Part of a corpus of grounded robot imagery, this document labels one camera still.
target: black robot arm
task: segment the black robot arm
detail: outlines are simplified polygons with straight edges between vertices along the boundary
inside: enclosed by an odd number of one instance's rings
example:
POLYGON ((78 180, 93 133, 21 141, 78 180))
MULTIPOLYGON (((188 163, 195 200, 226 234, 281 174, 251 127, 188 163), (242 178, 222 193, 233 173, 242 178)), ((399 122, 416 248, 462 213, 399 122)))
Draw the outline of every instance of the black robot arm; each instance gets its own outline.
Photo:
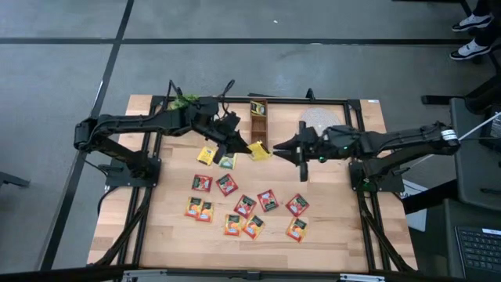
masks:
POLYGON ((375 179, 385 176, 392 168, 427 154, 451 155, 460 148, 456 133, 436 122, 417 129, 390 133, 360 132, 347 125, 326 128, 321 136, 313 127, 299 121, 299 133, 289 141, 275 145, 275 155, 300 166, 301 181, 308 179, 307 161, 325 162, 353 157, 362 161, 365 176, 375 179), (377 155, 395 150, 386 157, 377 155))
MULTIPOLYGON (((225 93, 231 88, 234 81, 226 87, 225 93)), ((169 84, 180 99, 182 93, 172 81, 169 84)), ((222 118, 214 117, 219 112, 217 97, 200 97, 197 101, 189 102, 187 107, 168 110, 167 103, 150 116, 112 116, 100 115, 98 118, 88 118, 77 124, 75 128, 74 147, 87 153, 99 151, 107 156, 124 162, 131 171, 132 177, 146 178, 152 173, 152 166, 147 154, 142 151, 131 151, 121 144, 109 139, 113 134, 158 132, 164 136, 182 136, 193 130, 200 133, 205 139, 218 144, 218 152, 214 162, 218 163, 226 153, 245 153, 251 151, 247 143, 236 131, 240 118, 234 112, 225 113, 222 118)))

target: laptop keyboard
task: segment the laptop keyboard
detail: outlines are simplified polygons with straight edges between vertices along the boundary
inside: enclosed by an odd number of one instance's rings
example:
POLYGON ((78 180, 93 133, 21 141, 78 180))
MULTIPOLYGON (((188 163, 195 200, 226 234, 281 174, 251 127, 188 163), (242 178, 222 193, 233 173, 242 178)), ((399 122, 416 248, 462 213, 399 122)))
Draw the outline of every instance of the laptop keyboard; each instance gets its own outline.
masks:
POLYGON ((465 267, 501 273, 501 235, 469 227, 457 227, 456 232, 465 267))

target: shoe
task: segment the shoe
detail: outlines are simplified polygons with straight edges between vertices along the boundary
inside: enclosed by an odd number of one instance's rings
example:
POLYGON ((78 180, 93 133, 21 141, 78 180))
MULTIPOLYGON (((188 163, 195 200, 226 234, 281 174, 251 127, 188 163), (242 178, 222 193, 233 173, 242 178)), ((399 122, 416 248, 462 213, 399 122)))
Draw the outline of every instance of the shoe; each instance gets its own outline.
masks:
POLYGON ((453 60, 468 60, 476 56, 487 54, 488 52, 491 52, 491 46, 480 46, 474 39, 457 51, 452 52, 450 58, 453 60))
POLYGON ((468 31, 472 28, 484 28, 487 27, 492 22, 493 16, 475 16, 471 14, 471 16, 467 17, 464 20, 461 20, 459 23, 456 23, 452 26, 452 31, 460 32, 460 31, 468 31))

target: white cable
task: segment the white cable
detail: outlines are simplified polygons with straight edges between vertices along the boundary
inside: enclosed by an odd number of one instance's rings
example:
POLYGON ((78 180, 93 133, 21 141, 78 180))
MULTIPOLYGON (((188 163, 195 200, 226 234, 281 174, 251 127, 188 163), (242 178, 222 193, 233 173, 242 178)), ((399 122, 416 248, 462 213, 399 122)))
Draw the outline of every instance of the white cable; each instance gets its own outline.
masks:
MULTIPOLYGON (((465 139, 466 137, 468 137, 471 133, 477 131, 479 128, 481 128, 482 126, 484 125, 487 125, 489 122, 491 122, 492 120, 494 120, 495 118, 497 118, 498 116, 501 115, 501 112, 495 114, 494 116, 492 116, 491 118, 489 118, 487 121, 484 121, 482 123, 480 123, 479 125, 477 125, 475 128, 471 129, 469 132, 467 132, 467 134, 461 136, 459 138, 459 141, 465 139)), ((418 164, 422 163, 423 161, 429 159, 430 157, 433 157, 434 155, 427 155, 426 157, 423 157, 422 159, 420 159, 419 161, 417 161, 416 163, 414 163, 413 165, 411 165, 409 168, 413 168, 415 166, 417 166, 418 164)))

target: wooden board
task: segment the wooden board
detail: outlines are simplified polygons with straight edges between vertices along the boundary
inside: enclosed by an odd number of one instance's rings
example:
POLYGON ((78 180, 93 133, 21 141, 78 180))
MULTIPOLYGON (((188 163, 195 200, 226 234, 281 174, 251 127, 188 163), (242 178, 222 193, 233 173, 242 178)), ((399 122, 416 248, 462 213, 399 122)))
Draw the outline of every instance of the wooden board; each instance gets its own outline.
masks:
MULTIPOLYGON (((131 96, 127 114, 148 114, 151 96, 131 96)), ((231 103, 241 122, 239 129, 245 140, 250 138, 251 117, 248 103, 231 103)), ((332 110, 344 123, 341 106, 309 106, 269 104, 270 147, 291 138, 297 132, 298 120, 310 107, 332 110)), ((384 132, 380 104, 362 101, 366 130, 384 132)), ((139 150, 142 134, 124 134, 120 143, 139 150)), ((163 160, 160 181, 153 192, 141 266, 194 269, 261 269, 291 271, 367 271, 362 241, 361 221, 355 194, 348 177, 348 161, 309 163, 309 181, 299 181, 299 169, 278 157, 253 162, 239 154, 235 170, 207 167, 196 161, 203 146, 213 146, 202 136, 189 132, 178 138, 164 137, 160 157, 163 160), (214 180, 231 173, 239 189, 224 197, 215 183, 210 193, 191 190, 195 174, 210 175, 214 180), (242 194, 257 200, 257 194, 273 189, 280 206, 264 213, 258 205, 254 212, 266 224, 260 237, 252 241, 223 235, 226 214, 232 211, 242 194), (301 219, 309 224, 302 244, 285 235, 292 219, 284 207, 296 193, 309 202, 301 219), (188 197, 202 197, 215 204, 213 223, 196 222, 183 215, 188 197)), ((100 259, 121 232, 128 208, 131 188, 120 188, 103 202, 88 262, 100 259)), ((380 193, 380 209, 385 232, 403 258, 414 268, 413 246, 402 204, 390 193, 380 193)), ((135 234, 128 246, 127 262, 134 248, 135 234)), ((379 257, 377 240, 373 236, 379 257)))

